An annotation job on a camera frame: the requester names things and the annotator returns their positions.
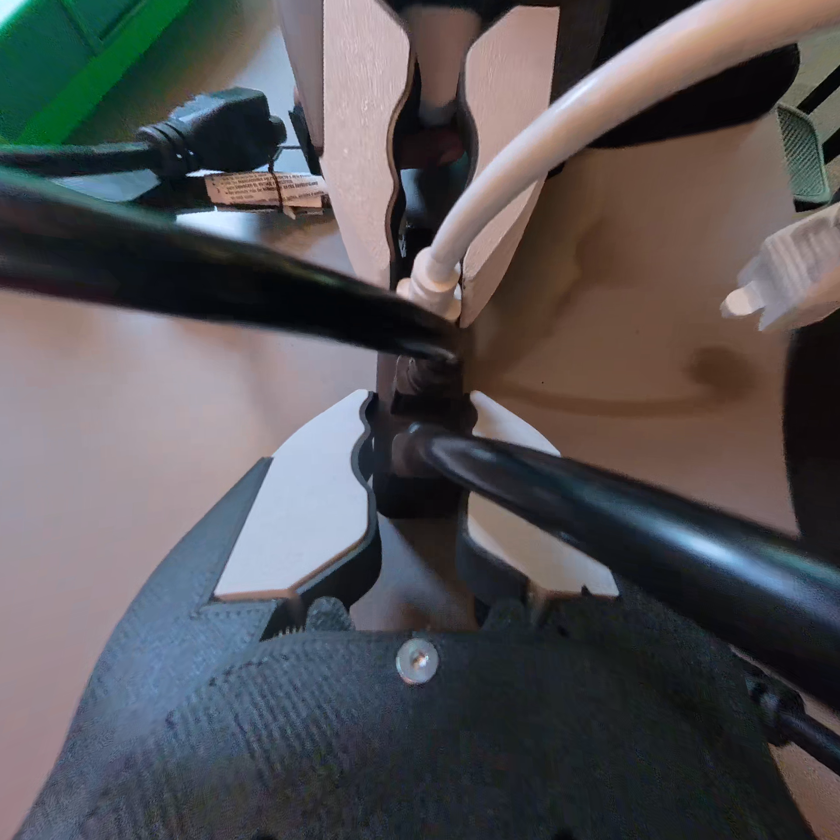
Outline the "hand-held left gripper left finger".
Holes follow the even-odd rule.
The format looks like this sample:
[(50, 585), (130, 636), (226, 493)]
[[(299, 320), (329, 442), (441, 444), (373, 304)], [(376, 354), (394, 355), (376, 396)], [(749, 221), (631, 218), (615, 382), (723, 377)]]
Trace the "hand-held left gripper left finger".
[(369, 491), (358, 466), (372, 394), (357, 390), (278, 447), (213, 591), (220, 602), (298, 595), (362, 545)]

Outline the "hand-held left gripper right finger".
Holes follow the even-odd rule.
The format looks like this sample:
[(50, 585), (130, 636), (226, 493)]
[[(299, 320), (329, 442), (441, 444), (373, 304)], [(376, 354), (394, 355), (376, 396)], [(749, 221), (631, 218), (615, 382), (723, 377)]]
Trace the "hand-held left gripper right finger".
[[(477, 413), (475, 436), (560, 456), (537, 429), (488, 395), (473, 391), (469, 399)], [(619, 596), (613, 574), (603, 564), (473, 491), (466, 503), (466, 535), (499, 560), (503, 570), (522, 573), (526, 582), (548, 594)]]

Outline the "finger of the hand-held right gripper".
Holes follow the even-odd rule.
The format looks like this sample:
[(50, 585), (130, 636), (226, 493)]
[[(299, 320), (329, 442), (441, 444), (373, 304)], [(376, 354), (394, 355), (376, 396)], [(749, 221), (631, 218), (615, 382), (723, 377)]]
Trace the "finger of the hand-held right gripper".
[[(560, 10), (516, 6), (469, 48), (460, 105), (473, 181), (550, 104)], [(484, 226), (461, 262), (459, 326), (479, 316), (507, 273), (544, 180), (530, 185)]]
[(387, 3), (323, 3), (322, 173), (355, 275), (390, 290), (400, 192), (393, 141), (414, 54)]

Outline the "black power strip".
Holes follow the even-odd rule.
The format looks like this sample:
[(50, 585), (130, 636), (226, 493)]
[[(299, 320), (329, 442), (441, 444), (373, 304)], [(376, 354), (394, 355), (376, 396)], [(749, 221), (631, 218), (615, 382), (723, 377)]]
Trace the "black power strip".
[(460, 506), (462, 489), (438, 473), (402, 476), (392, 465), (396, 436), (415, 423), (469, 434), (477, 420), (460, 362), (379, 353), (372, 431), (372, 486), (377, 510), (390, 519), (447, 518)]

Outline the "green plastic bin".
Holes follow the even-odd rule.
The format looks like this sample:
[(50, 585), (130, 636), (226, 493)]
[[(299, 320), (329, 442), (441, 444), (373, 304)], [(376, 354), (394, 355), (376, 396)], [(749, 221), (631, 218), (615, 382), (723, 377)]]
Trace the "green plastic bin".
[(2, 141), (64, 141), (189, 5), (2, 1)]

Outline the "pale green mesh chair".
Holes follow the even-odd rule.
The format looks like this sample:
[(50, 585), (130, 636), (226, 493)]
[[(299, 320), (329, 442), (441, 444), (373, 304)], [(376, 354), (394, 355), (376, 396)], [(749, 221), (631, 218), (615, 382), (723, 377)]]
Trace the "pale green mesh chair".
[(823, 145), (813, 121), (798, 108), (783, 103), (778, 104), (776, 115), (796, 210), (804, 212), (829, 204), (833, 194)]

